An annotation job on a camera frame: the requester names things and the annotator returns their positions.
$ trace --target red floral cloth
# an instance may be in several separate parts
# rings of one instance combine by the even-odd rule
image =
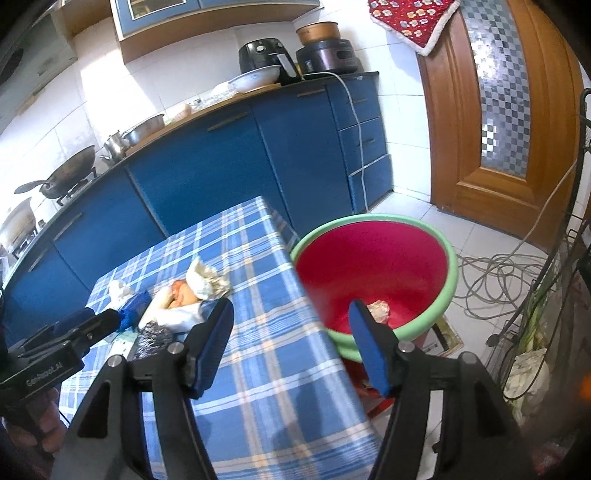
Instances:
[[[429,55],[459,0],[368,0],[372,19],[400,35],[421,55]]]

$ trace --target wooden door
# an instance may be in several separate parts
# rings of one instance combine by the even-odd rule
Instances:
[[[485,99],[460,11],[429,57],[420,57],[419,65],[431,142],[431,202],[523,237],[576,159],[577,106],[583,84],[577,59],[548,17],[531,0],[507,0],[507,5],[521,40],[530,95],[529,155],[521,175],[483,166]],[[573,173],[530,237],[542,249],[553,243]]]

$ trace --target white tiled wall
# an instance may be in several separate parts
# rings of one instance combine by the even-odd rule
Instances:
[[[324,9],[300,17],[299,28],[317,21],[339,24],[366,71],[378,71],[378,95],[394,190],[429,201],[431,160],[427,110],[417,56],[393,33],[372,22],[365,0],[322,0]]]
[[[365,0],[323,0],[324,8],[298,19],[236,27],[189,38],[123,64],[111,19],[76,36],[78,61],[56,77],[0,135],[0,220],[26,198],[14,189],[44,179],[65,159],[159,112],[174,116],[179,102],[202,95],[240,74],[238,48],[277,37],[295,58],[296,28],[321,20],[339,23],[367,71],[377,70],[394,184],[420,199],[430,196],[430,155],[423,86],[412,50],[374,24]],[[106,169],[96,162],[98,172]],[[37,219],[56,209],[35,189]]]

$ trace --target table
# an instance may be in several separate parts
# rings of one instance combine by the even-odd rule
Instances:
[[[220,479],[365,479],[378,453],[380,439],[290,261],[296,240],[257,197],[132,258],[89,297],[87,306],[102,311],[111,280],[153,294],[183,278],[196,256],[228,275],[235,326],[213,386],[191,401]],[[69,419],[109,348],[95,346],[62,384],[60,410]],[[152,471],[164,479],[151,394],[143,402]]]

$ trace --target blue gripper pad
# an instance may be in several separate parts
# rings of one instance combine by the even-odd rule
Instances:
[[[201,397],[212,386],[233,327],[234,305],[228,299],[220,299],[207,321],[195,325],[189,333],[191,335],[193,330],[197,329],[201,330],[203,336],[206,336],[205,342],[200,346],[200,352],[196,352],[196,375],[193,383],[193,391],[196,396],[193,398]]]
[[[392,371],[398,339],[387,325],[376,323],[362,300],[349,305],[349,326],[372,386],[384,398],[392,397]]]

